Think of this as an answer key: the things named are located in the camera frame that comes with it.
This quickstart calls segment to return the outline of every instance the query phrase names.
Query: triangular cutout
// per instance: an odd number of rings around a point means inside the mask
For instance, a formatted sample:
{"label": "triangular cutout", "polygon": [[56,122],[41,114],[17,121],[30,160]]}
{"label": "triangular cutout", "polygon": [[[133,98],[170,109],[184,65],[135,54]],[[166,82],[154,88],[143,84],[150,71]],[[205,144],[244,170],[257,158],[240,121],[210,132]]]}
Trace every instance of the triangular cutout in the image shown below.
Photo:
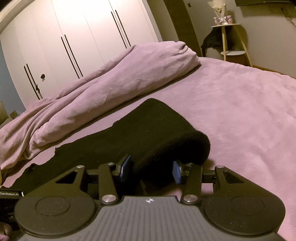
{"label": "triangular cutout", "polygon": [[224,171],[223,174],[224,174],[224,177],[225,177],[226,182],[228,184],[244,183],[242,180],[240,180],[236,176],[230,174],[228,171]]}
{"label": "triangular cutout", "polygon": [[57,180],[56,183],[59,184],[72,184],[75,181],[77,172],[70,172],[68,175],[62,177],[60,180]]}

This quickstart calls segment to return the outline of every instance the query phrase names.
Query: wall-mounted television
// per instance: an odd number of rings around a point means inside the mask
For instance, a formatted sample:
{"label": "wall-mounted television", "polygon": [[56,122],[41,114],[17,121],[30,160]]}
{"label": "wall-mounted television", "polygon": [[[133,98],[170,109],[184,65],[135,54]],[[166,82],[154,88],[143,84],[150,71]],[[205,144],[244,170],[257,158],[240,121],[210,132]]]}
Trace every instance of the wall-mounted television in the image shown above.
{"label": "wall-mounted television", "polygon": [[294,3],[296,5],[296,0],[235,0],[235,3],[238,7],[263,3]]}

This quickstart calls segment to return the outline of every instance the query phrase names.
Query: black device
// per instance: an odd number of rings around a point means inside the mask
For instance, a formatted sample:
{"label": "black device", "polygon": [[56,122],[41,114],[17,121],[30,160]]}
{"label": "black device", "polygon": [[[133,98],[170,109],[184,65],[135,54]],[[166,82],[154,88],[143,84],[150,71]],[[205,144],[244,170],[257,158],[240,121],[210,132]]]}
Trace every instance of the black device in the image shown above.
{"label": "black device", "polygon": [[[25,194],[0,195],[18,200],[14,213],[21,241],[42,240],[196,240],[283,241],[276,232],[285,217],[283,202],[274,194],[224,166],[203,170],[200,165],[173,162],[172,175],[185,188],[175,196],[125,196],[120,189],[132,174],[132,161],[96,170],[76,166]],[[98,197],[87,194],[98,183]],[[202,183],[213,194],[201,198]]]}

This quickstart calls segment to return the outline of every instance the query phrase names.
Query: white wardrobe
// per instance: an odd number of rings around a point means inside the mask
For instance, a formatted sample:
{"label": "white wardrobe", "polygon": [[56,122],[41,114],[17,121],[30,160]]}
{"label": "white wardrobe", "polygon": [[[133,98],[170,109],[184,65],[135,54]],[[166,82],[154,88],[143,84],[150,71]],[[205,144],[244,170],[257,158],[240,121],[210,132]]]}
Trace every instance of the white wardrobe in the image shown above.
{"label": "white wardrobe", "polygon": [[0,40],[25,107],[54,96],[133,44],[158,42],[142,0],[35,0]]}

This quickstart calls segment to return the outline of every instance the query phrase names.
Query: round joint cover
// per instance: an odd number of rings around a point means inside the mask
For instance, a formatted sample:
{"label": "round joint cover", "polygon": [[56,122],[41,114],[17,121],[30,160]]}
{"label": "round joint cover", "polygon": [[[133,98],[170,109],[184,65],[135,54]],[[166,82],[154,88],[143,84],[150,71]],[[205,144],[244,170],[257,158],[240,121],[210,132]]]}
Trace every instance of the round joint cover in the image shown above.
{"label": "round joint cover", "polygon": [[217,191],[205,200],[204,213],[228,233],[259,236],[277,230],[285,217],[285,207],[276,196],[221,195]]}
{"label": "round joint cover", "polygon": [[36,197],[29,194],[15,206],[21,229],[44,238],[63,237],[85,227],[95,214],[93,199],[82,191],[76,195]]}

